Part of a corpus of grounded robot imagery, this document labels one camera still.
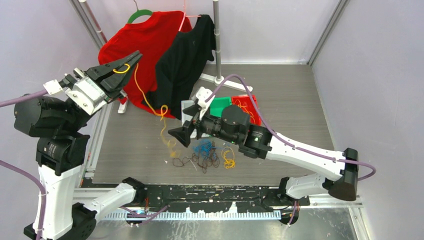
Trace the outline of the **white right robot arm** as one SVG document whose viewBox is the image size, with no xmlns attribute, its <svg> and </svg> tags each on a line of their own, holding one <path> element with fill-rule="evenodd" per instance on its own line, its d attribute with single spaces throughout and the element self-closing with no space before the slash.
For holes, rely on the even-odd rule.
<svg viewBox="0 0 424 240">
<path fill-rule="evenodd" d="M 286 162 L 312 171 L 310 175 L 281 179 L 277 192 L 281 204 L 288 206 L 303 197 L 325 193 L 343 201 L 356 200 L 357 150 L 333 151 L 284 140 L 281 134 L 252 124 L 250 116 L 233 104 L 224 108 L 220 117 L 209 112 L 201 116 L 201 108 L 197 104 L 186 108 L 186 111 L 192 115 L 191 120 L 168 131 L 185 147 L 190 145 L 191 134 L 196 131 L 197 139 L 206 134 L 232 143 L 249 158 Z"/>
</svg>

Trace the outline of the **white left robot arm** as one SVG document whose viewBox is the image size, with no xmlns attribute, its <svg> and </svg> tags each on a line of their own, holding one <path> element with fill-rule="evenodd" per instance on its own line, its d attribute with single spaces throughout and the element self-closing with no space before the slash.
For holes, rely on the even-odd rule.
<svg viewBox="0 0 424 240">
<path fill-rule="evenodd" d="M 47 82 L 44 91 L 27 94 L 14 105 L 14 128 L 38 139 L 38 213 L 23 230 L 30 239 L 85 240 L 117 208 L 145 202 L 145 185 L 132 177 L 93 200 L 73 202 L 90 139 L 80 130 L 102 107 L 124 95 L 123 88 L 141 58 L 134 51 L 87 70 L 75 68 L 73 74 Z"/>
</svg>

